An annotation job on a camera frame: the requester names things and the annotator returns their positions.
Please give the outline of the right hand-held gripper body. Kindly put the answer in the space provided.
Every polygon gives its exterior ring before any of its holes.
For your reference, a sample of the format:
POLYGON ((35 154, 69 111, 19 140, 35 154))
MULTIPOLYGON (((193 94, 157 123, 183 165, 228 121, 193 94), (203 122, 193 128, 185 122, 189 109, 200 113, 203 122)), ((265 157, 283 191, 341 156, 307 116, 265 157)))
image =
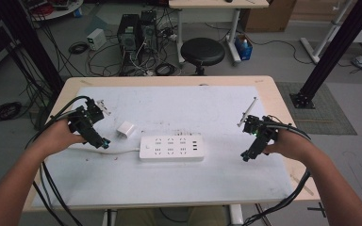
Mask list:
POLYGON ((277 131, 272 126, 273 121, 270 117, 259 118, 251 114, 257 101, 258 98, 254 97, 248 108, 242 113, 237 127, 240 127, 243 133, 255 137, 251 149, 265 149, 271 140, 275 141, 277 139, 277 131))

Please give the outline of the black metal frame post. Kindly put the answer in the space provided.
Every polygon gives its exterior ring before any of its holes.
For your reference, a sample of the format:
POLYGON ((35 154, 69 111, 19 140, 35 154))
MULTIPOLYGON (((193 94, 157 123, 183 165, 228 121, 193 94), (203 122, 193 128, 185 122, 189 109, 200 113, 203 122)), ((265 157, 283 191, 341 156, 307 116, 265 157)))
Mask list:
POLYGON ((337 62, 362 30, 362 0, 357 0, 336 36, 320 58, 312 73, 298 93, 290 93, 289 97, 295 108, 314 108, 312 102, 316 92, 335 68, 337 62))
POLYGON ((0 14, 10 33, 18 38, 53 94, 59 95, 64 82, 42 46, 19 0, 0 0, 0 14))

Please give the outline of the small black computer tower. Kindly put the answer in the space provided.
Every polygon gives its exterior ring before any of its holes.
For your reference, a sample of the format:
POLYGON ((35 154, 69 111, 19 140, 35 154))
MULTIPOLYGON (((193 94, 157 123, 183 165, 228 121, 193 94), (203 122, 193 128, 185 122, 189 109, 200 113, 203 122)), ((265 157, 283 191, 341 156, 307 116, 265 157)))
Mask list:
POLYGON ((156 11, 144 10, 140 15, 140 28, 147 52, 157 50, 156 11))

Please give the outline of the white charger plug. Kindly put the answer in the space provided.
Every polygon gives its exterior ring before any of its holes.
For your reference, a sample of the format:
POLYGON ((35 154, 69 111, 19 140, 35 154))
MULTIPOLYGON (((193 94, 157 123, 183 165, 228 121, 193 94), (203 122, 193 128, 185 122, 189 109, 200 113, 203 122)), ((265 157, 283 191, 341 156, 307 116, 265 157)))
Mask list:
POLYGON ((129 121, 124 121, 118 128, 117 128, 117 133, 122 136, 122 137, 130 137, 133 132, 136 129, 136 125, 129 122, 129 121))

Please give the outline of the brown cardboard box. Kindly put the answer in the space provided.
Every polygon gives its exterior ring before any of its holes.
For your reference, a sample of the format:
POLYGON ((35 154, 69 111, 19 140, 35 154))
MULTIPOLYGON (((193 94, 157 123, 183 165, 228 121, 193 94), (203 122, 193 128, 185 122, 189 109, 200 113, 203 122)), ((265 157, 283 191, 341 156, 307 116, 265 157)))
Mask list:
POLYGON ((245 32, 284 32, 297 0, 268 0, 267 8, 246 9, 240 22, 245 32))

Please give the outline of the person's right leg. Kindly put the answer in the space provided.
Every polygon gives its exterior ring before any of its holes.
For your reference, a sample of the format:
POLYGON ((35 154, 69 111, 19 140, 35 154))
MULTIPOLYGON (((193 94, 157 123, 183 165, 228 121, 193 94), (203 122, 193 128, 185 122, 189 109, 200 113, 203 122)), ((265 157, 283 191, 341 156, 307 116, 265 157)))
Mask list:
POLYGON ((189 209, 188 226, 225 226, 222 206, 197 206, 189 209))

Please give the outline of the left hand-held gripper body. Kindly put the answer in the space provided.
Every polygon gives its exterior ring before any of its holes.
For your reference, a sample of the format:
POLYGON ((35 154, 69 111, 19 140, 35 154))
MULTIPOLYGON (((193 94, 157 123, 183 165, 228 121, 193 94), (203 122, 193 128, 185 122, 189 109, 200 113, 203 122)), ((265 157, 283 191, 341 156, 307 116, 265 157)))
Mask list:
POLYGON ((88 141, 91 133, 96 131, 93 125, 102 120, 105 115, 109 116, 110 112, 102 100, 94 101, 92 98, 86 97, 86 105, 77 107, 68 115, 70 129, 88 141))

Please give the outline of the white metal stand frame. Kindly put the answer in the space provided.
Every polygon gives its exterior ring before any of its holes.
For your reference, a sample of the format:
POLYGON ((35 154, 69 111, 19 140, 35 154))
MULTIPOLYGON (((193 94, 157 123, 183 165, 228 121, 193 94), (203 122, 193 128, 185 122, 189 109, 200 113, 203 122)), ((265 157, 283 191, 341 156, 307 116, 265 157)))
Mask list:
POLYGON ((309 43, 307 38, 300 38, 301 45, 304 47, 314 64, 317 64, 320 61, 321 51, 324 49, 325 45, 336 35, 337 31, 341 27, 341 20, 352 3, 353 0, 337 0, 337 5, 335 6, 337 15, 328 24, 327 32, 315 47, 309 43))

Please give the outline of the white table leg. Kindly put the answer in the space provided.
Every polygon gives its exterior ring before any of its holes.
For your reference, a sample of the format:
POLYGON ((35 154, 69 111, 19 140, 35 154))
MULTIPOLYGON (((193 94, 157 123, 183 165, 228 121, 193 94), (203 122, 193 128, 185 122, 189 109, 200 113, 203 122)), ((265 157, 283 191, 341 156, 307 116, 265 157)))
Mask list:
POLYGON ((116 217, 117 217, 116 210, 107 209, 104 212, 102 226, 115 226, 116 217))
POLYGON ((231 226, 242 226, 244 219, 240 204, 230 204, 229 214, 230 214, 231 226))

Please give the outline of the white power strip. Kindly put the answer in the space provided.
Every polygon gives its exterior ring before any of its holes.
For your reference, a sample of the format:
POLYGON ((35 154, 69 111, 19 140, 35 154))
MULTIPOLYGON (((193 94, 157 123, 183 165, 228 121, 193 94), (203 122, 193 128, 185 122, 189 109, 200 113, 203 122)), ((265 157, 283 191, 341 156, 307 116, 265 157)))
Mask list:
POLYGON ((140 140, 142 161, 202 161, 204 157, 200 135, 146 136, 140 140))

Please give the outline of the white bench power supply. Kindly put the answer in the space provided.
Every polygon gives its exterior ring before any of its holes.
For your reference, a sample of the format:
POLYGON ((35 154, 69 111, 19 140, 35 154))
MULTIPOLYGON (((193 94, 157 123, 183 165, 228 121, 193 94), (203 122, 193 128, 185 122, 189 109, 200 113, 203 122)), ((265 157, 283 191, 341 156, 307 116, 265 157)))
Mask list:
POLYGON ((87 41, 91 50, 99 50, 107 42, 104 30, 101 28, 96 28, 87 36, 87 41))

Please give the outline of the round white table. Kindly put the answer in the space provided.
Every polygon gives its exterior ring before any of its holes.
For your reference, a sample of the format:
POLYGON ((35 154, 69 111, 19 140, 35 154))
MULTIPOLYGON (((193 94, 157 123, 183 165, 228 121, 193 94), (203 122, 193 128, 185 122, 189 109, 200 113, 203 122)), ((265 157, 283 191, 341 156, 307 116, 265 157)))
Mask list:
POLYGON ((74 13, 80 15, 84 0, 21 0, 34 22, 56 19, 74 13))

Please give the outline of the white table mat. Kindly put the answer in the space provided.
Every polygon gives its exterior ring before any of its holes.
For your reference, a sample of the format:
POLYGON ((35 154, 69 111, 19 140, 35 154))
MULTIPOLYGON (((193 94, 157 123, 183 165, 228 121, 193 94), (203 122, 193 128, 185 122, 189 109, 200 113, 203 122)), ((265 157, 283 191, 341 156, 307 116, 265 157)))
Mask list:
POLYGON ((102 100, 110 115, 95 124, 109 139, 106 150, 77 144, 50 156, 46 166, 70 207, 272 202, 291 191, 281 155, 245 162, 254 137, 237 123, 254 97, 251 114, 266 111, 253 86, 86 87, 79 97, 102 100), (130 137, 117 128, 136 125, 130 137), (202 161, 142 161, 146 136, 200 135, 202 161))

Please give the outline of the white-legged wooden desk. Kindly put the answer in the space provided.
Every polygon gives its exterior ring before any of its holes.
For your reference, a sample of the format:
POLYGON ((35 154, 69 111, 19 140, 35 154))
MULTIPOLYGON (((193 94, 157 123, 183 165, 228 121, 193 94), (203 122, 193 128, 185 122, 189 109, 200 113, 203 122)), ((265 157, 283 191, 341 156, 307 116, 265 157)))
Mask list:
POLYGON ((169 7, 176 10, 177 38, 176 51, 179 64, 186 60, 181 55, 184 23, 226 23, 230 22, 229 33, 225 36, 226 48, 230 52, 233 65, 241 62, 235 46, 239 15, 243 9, 267 8, 267 0, 169 0, 169 7))

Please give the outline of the person's left hand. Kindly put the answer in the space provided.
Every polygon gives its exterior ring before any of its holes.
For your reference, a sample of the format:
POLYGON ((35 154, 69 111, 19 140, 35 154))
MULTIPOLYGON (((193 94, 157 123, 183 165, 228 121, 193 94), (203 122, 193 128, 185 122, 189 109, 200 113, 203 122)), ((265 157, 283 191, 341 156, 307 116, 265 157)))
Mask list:
POLYGON ((50 125, 34 144, 46 155, 61 152, 75 143, 83 143, 85 139, 70 131, 68 121, 60 120, 50 125))

